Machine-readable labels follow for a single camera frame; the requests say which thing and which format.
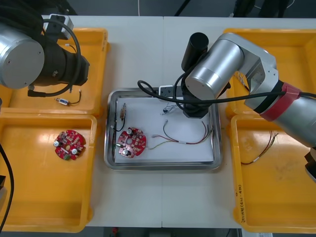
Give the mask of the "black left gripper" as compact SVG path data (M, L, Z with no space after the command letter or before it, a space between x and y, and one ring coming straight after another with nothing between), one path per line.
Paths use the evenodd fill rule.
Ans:
M68 84L74 77L77 64L77 56L75 53L65 53L66 67L64 72L64 83ZM82 86L88 80L88 71L90 63L84 56L80 57L81 65L79 70L79 75L74 83L74 85Z

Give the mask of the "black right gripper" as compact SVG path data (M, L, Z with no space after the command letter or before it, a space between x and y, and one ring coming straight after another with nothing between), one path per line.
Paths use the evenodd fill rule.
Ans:
M208 108L185 104L183 113L188 118L201 119L208 113Z

